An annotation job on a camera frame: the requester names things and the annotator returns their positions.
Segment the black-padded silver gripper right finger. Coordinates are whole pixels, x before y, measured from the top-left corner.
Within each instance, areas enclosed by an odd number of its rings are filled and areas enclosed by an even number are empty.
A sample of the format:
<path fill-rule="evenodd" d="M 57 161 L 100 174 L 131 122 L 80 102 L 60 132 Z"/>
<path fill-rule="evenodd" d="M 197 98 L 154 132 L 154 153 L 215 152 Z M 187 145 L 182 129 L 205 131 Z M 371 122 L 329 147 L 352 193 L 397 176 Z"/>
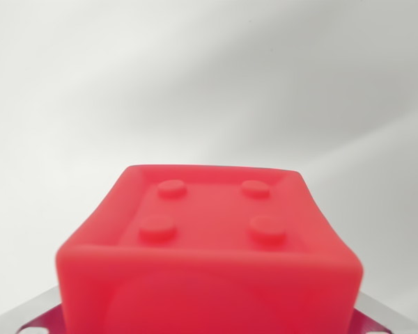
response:
<path fill-rule="evenodd" d="M 359 294 L 349 333 L 406 333 L 404 318 L 369 295 Z"/>

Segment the black-padded silver gripper left finger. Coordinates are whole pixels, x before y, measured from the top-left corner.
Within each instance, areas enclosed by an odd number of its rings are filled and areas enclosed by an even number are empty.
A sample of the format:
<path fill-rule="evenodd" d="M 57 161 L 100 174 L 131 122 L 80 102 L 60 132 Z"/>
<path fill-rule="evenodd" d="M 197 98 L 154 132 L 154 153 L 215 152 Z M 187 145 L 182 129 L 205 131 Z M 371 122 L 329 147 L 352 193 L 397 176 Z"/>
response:
<path fill-rule="evenodd" d="M 58 287 L 34 297 L 22 305 L 23 320 L 18 333 L 66 333 Z"/>

